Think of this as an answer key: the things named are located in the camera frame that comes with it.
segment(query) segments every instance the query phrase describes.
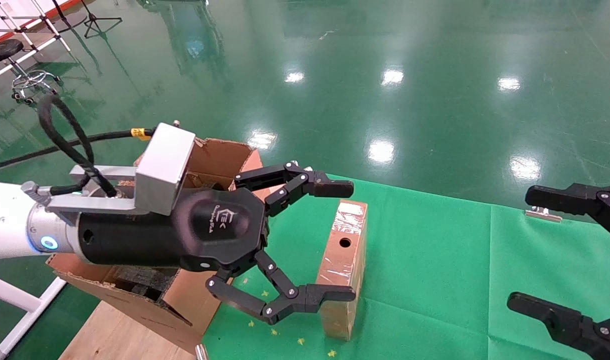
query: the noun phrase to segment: green floor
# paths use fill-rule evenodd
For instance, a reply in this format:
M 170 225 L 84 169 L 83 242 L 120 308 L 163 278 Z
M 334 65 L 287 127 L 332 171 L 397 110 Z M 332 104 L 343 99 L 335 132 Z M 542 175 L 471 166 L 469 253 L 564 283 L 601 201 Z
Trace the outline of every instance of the green floor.
M 534 183 L 610 184 L 610 0 L 116 1 L 90 5 L 124 19 L 105 37 L 81 26 L 63 34 L 73 57 L 39 57 L 88 134 L 179 120 L 266 164 L 516 208 Z M 0 160 L 50 145 L 8 79 Z M 99 143 L 97 163 L 145 145 Z M 65 184 L 71 166 L 50 155 L 0 181 Z M 36 295 L 51 281 L 42 259 L 0 260 L 0 277 Z M 68 287 L 11 358 L 55 360 L 94 306 Z M 0 341 L 21 316 L 0 302 Z

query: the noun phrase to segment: hole in box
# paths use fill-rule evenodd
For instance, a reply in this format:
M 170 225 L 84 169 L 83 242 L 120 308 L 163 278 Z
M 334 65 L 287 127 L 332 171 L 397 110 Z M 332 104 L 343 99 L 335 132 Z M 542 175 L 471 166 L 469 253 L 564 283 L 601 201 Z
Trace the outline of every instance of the hole in box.
M 342 239 L 339 240 L 338 244 L 341 246 L 341 248 L 349 248 L 349 246 L 352 244 L 352 242 L 347 237 L 343 237 Z

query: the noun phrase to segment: chrome stool base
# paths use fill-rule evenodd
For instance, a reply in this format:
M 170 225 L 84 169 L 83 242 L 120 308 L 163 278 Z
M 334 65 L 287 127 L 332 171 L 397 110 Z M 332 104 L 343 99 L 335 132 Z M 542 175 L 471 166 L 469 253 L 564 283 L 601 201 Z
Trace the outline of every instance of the chrome stool base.
M 9 59 L 9 61 L 13 67 L 12 71 L 16 75 L 16 77 L 12 81 L 12 99 L 16 101 L 23 101 L 27 105 L 34 104 L 34 98 L 26 95 L 25 90 L 29 88 L 34 88 L 36 90 L 47 89 L 52 94 L 58 94 L 58 91 L 56 91 L 55 88 L 52 88 L 49 84 L 47 84 L 46 80 L 49 77 L 54 80 L 54 82 L 62 83 L 60 77 L 45 70 L 25 71 L 13 59 Z

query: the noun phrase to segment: brown box with tape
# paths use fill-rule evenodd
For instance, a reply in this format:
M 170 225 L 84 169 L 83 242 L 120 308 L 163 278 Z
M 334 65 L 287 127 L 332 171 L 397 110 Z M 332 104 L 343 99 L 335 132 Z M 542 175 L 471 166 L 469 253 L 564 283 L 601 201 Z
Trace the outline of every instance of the brown box with tape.
M 196 139 L 184 186 L 219 183 L 231 190 L 236 174 L 262 166 L 259 152 L 246 144 Z M 264 199 L 270 190 L 255 194 Z M 140 284 L 121 276 L 129 273 L 126 266 L 88 264 L 76 255 L 65 253 L 52 255 L 47 265 L 59 278 L 105 301 L 188 353 L 194 353 L 195 346 L 200 344 L 220 304 L 205 288 L 205 281 L 213 275 L 211 271 L 172 269 L 167 282 L 136 291 Z
M 365 271 L 366 243 L 367 203 L 340 200 L 316 284 L 352 287 L 356 299 L 323 303 L 320 318 L 328 337 L 348 342 L 352 336 Z

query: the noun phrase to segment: white pole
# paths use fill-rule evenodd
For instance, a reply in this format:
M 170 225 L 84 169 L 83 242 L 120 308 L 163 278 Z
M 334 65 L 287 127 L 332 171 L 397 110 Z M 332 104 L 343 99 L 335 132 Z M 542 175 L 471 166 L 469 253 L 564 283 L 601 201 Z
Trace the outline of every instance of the white pole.
M 32 294 L 28 294 L 23 290 L 15 287 L 12 284 L 8 284 L 7 282 L 0 279 L 0 300 L 11 304 L 17 308 L 21 308 L 26 312 L 34 312 L 41 305 L 41 300 L 33 296 Z
M 34 325 L 36 320 L 41 316 L 44 310 L 47 309 L 54 298 L 56 298 L 56 295 L 58 295 L 61 289 L 63 289 L 65 284 L 67 284 L 67 282 L 62 278 L 54 278 L 51 285 L 49 285 L 47 289 L 45 289 L 45 292 L 43 292 L 40 296 L 40 305 L 36 308 L 36 310 L 27 312 L 21 321 L 19 321 L 5 337 L 5 339 L 3 339 L 3 342 L 0 343 L 0 360 L 3 360 L 10 355 L 12 349 L 17 346 L 19 341 L 23 338 L 27 331 L 30 330 L 32 325 Z

